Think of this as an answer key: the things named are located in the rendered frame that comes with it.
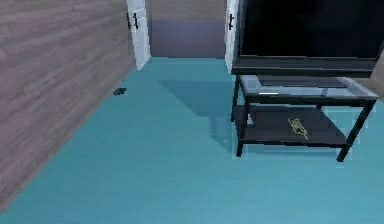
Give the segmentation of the black television set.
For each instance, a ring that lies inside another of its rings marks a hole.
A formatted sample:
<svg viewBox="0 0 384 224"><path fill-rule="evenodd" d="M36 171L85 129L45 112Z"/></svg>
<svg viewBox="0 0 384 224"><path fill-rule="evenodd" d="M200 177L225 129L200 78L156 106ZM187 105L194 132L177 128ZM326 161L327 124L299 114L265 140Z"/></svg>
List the black television set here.
<svg viewBox="0 0 384 224"><path fill-rule="evenodd" d="M239 0L233 75L369 78L384 0Z"/></svg>

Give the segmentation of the black glass-top tv table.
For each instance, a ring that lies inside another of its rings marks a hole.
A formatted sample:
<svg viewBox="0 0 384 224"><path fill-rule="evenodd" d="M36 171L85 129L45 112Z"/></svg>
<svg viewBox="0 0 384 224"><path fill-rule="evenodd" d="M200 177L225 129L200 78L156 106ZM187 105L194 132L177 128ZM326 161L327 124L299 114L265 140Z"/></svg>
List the black glass-top tv table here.
<svg viewBox="0 0 384 224"><path fill-rule="evenodd" d="M329 147L340 150L344 161L378 96L350 78L259 77L238 75L231 121L237 131L240 157L245 144ZM358 118L345 135L328 118L324 106L360 107ZM298 118L308 139L292 131L289 118Z"/></svg>

